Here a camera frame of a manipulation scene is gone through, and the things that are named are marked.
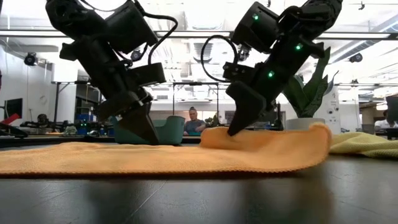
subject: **desk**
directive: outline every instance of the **desk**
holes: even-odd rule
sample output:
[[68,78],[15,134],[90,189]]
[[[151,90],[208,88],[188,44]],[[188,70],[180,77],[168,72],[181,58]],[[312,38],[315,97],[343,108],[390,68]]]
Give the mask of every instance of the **desk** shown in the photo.
[[0,223],[396,223],[396,170],[331,156],[277,175],[0,179]]
[[387,136],[388,140],[393,140],[398,138],[398,128],[387,128],[383,132],[376,132],[377,136]]
[[0,139],[0,149],[7,147],[18,147],[18,146],[37,146],[49,145],[49,144],[60,144],[65,142],[102,142],[110,143],[114,142],[114,138],[97,138],[89,136],[59,136],[59,135],[46,135],[45,137],[28,137],[23,139],[12,138],[12,139]]
[[182,137],[182,144],[199,144],[200,136],[184,136]]

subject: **red object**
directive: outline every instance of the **red object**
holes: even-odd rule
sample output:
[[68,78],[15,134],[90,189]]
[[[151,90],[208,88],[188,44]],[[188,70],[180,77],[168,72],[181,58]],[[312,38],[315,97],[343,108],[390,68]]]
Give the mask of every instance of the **red object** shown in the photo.
[[4,121],[1,121],[0,123],[2,124],[11,124],[12,122],[14,122],[16,119],[19,119],[20,117],[18,116],[18,114],[13,114],[10,117],[8,117],[7,119],[5,119]]

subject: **yellow towel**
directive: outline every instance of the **yellow towel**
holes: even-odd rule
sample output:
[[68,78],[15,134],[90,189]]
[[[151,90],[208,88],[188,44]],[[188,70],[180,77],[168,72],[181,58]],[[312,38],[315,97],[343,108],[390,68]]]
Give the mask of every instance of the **yellow towel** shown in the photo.
[[389,141],[366,133],[333,136],[330,153],[362,154],[373,158],[398,158],[398,141]]
[[328,155],[330,130],[207,129],[200,147],[66,143],[43,149],[0,152],[0,176],[287,172],[315,166]]

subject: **teal bowl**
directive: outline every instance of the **teal bowl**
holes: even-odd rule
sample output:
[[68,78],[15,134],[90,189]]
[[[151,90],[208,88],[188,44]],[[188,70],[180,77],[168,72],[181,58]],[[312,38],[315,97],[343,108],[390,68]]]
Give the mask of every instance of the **teal bowl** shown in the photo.
[[[114,140],[119,144],[149,144],[134,133],[119,126],[115,117],[111,118],[114,128]],[[166,120],[152,121],[161,145],[177,145],[182,142],[184,134],[185,118],[169,116]]]
[[200,136],[201,133],[188,133],[189,136]]

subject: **potted plant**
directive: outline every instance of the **potted plant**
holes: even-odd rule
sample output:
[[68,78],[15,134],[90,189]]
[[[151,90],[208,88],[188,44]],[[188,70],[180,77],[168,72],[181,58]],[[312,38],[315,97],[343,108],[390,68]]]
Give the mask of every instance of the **potted plant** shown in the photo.
[[207,128],[217,127],[219,125],[218,118],[217,118],[217,113],[214,115],[213,118],[205,119],[205,122],[206,122],[206,127]]
[[312,123],[325,123],[324,119],[314,118],[313,115],[321,107],[323,96],[331,92],[334,77],[338,73],[336,72],[330,83],[328,83],[328,75],[323,77],[329,59],[330,47],[325,50],[325,56],[318,59],[317,67],[310,81],[305,85],[298,75],[290,78],[283,94],[292,105],[298,118],[287,120],[286,129],[308,129]]

